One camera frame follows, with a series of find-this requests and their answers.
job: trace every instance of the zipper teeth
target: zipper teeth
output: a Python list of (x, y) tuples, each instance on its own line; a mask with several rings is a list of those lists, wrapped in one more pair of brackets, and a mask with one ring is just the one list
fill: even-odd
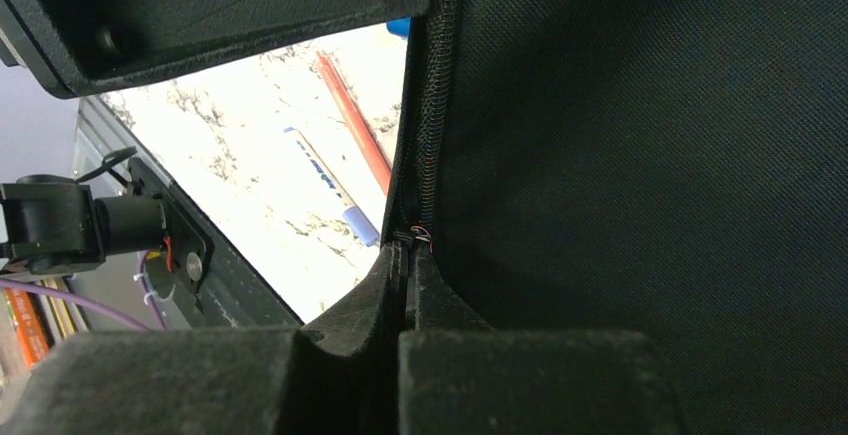
[(453, 75), (453, 55), (456, 40), (456, 18), (460, 0), (437, 0), (436, 12), (429, 20), (427, 34), (430, 56), (427, 63), (425, 90), (421, 98), (421, 128), (418, 134), (417, 172), (420, 199), (420, 223), (432, 230), (436, 199), (436, 169), (445, 114)]

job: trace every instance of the white marker with blue cap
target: white marker with blue cap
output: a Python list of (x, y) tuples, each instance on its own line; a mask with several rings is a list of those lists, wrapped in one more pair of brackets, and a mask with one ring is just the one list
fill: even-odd
[(344, 205), (342, 217), (345, 219), (347, 224), (350, 225), (354, 235), (359, 237), (366, 247), (370, 247), (377, 243), (380, 239), (380, 233), (374, 228), (374, 225), (371, 224), (368, 217), (365, 216), (365, 213), (363, 213), (362, 210), (353, 202), (353, 199), (350, 198), (350, 195), (347, 194), (338, 180), (336, 180), (336, 177), (333, 176), (333, 173), (330, 172), (330, 169), (327, 168), (324, 161), (321, 160), (317, 153), (315, 153), (315, 149), (312, 148), (312, 145), (306, 141), (303, 134), (294, 127), (285, 129), (283, 133), (288, 133), (290, 136), (294, 137), (295, 143), (297, 143), (298, 147), (300, 147), (301, 151), (303, 151), (304, 155), (306, 155), (306, 158), (308, 158), (312, 163), (312, 167), (315, 168), (315, 171), (318, 172), (318, 175), (321, 176), (324, 183), (326, 183), (327, 186), (336, 193), (336, 196), (341, 199), (342, 204)]

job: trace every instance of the gray wall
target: gray wall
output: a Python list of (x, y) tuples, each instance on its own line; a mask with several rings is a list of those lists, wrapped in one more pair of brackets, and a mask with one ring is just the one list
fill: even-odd
[(77, 100), (49, 95), (28, 70), (0, 64), (0, 183), (24, 175), (70, 176)]

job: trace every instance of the marble tabletop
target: marble tabletop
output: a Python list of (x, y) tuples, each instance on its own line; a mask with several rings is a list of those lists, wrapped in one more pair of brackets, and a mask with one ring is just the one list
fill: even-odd
[(103, 95), (304, 322), (357, 284), (378, 249), (354, 237), (284, 130), (300, 130), (378, 230), (385, 206), (314, 68), (316, 50), (335, 58), (391, 163), (406, 42), (382, 25)]

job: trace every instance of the black fabric bag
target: black fabric bag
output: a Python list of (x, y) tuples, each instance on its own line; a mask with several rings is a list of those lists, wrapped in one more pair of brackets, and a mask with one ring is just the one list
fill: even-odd
[(431, 0), (385, 241), (495, 328), (643, 332), (695, 433), (848, 433), (848, 0)]

